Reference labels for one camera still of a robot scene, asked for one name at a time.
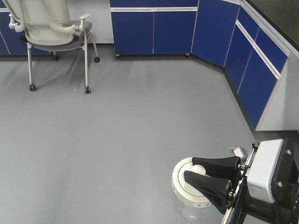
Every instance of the screw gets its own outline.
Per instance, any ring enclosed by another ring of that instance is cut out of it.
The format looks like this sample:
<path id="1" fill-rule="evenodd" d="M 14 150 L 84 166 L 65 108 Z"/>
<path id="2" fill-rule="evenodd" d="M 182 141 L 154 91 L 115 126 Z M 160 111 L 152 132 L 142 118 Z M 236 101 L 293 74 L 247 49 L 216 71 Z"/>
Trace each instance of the screw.
<path id="1" fill-rule="evenodd" d="M 282 188 L 282 186 L 283 186 L 283 185 L 282 185 L 282 182 L 277 182 L 276 184 L 277 184 L 277 186 L 280 187 L 280 188 Z"/>

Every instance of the gray floor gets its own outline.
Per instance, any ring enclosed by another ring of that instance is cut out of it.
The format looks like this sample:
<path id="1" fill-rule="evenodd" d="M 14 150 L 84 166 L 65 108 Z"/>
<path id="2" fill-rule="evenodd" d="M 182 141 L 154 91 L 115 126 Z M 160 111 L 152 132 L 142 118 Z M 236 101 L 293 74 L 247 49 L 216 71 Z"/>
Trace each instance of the gray floor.
<path id="1" fill-rule="evenodd" d="M 0 223 L 199 223 L 174 209 L 178 161 L 297 138 L 250 130 L 223 71 L 194 56 L 116 59 L 113 45 L 98 47 L 90 95 L 79 49 L 58 62 L 33 56 L 37 92 L 26 56 L 0 57 Z M 221 219 L 215 211 L 205 223 Z"/>

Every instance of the cabinet door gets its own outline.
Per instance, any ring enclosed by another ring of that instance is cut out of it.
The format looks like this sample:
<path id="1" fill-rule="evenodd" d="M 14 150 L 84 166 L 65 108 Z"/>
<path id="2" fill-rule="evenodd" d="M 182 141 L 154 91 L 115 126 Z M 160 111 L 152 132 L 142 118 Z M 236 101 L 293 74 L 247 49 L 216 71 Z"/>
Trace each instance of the cabinet door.
<path id="1" fill-rule="evenodd" d="M 26 55 L 27 46 L 25 42 L 20 40 L 20 37 L 24 35 L 23 32 L 17 33 L 15 30 L 8 27 L 10 18 L 9 13 L 0 13 L 0 30 L 8 47 L 11 55 Z M 48 51 L 32 49 L 32 54 L 44 55 L 48 54 Z"/>
<path id="2" fill-rule="evenodd" d="M 190 53 L 196 12 L 155 12 L 154 53 Z"/>
<path id="3" fill-rule="evenodd" d="M 6 45 L 4 43 L 4 40 L 2 38 L 1 30 L 0 30 L 0 55 L 9 55 L 7 47 L 6 47 Z"/>
<path id="4" fill-rule="evenodd" d="M 192 53 L 224 66 L 239 7 L 222 0 L 200 0 Z"/>
<path id="5" fill-rule="evenodd" d="M 255 39 L 259 27 L 242 8 L 238 15 L 238 21 L 251 38 Z M 242 77 L 252 51 L 253 47 L 241 30 L 236 26 L 225 63 L 226 72 L 236 91 L 239 90 Z"/>
<path id="6" fill-rule="evenodd" d="M 254 127 L 262 116 L 276 81 L 277 79 L 254 50 L 238 93 Z"/>
<path id="7" fill-rule="evenodd" d="M 153 53 L 153 12 L 115 12 L 112 25 L 116 54 Z"/>
<path id="8" fill-rule="evenodd" d="M 256 44 L 260 47 L 262 52 L 272 62 L 276 69 L 281 72 L 287 60 L 287 56 L 284 52 L 262 30 L 260 30 L 257 35 Z"/>
<path id="9" fill-rule="evenodd" d="M 252 50 L 253 47 L 236 26 L 225 63 L 225 70 L 236 92 L 239 90 Z"/>

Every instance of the white office chair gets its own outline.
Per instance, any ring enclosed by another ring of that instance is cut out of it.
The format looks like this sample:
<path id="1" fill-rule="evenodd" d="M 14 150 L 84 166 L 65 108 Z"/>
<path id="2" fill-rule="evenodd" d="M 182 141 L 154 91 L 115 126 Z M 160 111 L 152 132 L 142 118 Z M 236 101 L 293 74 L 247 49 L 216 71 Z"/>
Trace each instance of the white office chair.
<path id="1" fill-rule="evenodd" d="M 80 21 L 71 21 L 65 0 L 3 0 L 10 11 L 9 28 L 24 31 L 27 39 L 29 89 L 36 90 L 32 82 L 31 48 L 53 52 L 82 48 L 85 56 L 85 93 L 90 93 L 87 71 L 87 40 L 92 38 L 96 57 L 100 61 L 94 37 L 90 32 L 92 24 L 85 21 L 90 14 L 80 16 Z"/>

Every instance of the white object on floor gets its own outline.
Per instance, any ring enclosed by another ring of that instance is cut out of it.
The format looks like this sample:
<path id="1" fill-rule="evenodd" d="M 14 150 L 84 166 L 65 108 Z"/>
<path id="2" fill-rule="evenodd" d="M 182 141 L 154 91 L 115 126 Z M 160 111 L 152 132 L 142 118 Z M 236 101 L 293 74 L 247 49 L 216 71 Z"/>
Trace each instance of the white object on floor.
<path id="1" fill-rule="evenodd" d="M 206 217 L 210 211 L 211 202 L 196 188 L 185 182 L 184 172 L 192 171 L 201 175 L 206 174 L 203 166 L 192 164 L 192 157 L 181 160 L 172 172 L 172 190 L 179 202 L 177 209 L 182 216 L 190 220 Z"/>

